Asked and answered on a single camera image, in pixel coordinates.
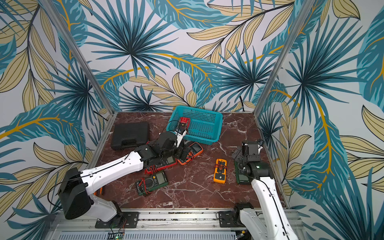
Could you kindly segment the red Aneng multimeter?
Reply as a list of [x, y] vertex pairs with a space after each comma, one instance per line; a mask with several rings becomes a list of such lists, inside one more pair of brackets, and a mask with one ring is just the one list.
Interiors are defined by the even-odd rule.
[[162, 170], [171, 168], [175, 165], [177, 165], [177, 161], [173, 156], [170, 156], [166, 159], [162, 158], [155, 165], [147, 167], [145, 169], [145, 174], [146, 175], [152, 175], [152, 174], [155, 174], [155, 173], [160, 172]]

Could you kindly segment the yellow multimeter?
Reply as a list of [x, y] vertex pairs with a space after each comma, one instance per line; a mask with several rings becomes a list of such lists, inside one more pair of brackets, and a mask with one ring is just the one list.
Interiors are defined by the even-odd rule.
[[227, 161], [224, 159], [217, 159], [215, 164], [214, 182], [224, 184], [227, 176]]

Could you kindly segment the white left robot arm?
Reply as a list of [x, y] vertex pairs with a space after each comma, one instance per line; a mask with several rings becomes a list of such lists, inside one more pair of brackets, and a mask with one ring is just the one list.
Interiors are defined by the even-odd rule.
[[65, 218], [73, 220], [88, 216], [103, 222], [120, 218], [122, 212], [116, 203], [101, 199], [94, 193], [121, 177], [159, 164], [172, 156], [187, 132], [186, 128], [166, 131], [157, 140], [141, 145], [117, 160], [83, 171], [67, 171], [58, 190]]

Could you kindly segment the small red multimeter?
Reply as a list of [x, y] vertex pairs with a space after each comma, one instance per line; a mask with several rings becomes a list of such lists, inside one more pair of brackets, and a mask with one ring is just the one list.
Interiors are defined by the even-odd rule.
[[191, 123], [191, 119], [187, 117], [181, 117], [178, 128], [181, 130], [188, 130]]

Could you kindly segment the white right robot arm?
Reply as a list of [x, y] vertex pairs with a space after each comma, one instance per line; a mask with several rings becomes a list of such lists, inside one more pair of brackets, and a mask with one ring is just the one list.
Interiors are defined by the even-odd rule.
[[270, 165], [261, 160], [263, 141], [243, 141], [232, 157], [251, 180], [264, 217], [260, 220], [249, 204], [237, 204], [234, 221], [245, 226], [253, 240], [297, 240], [277, 193], [276, 181]]

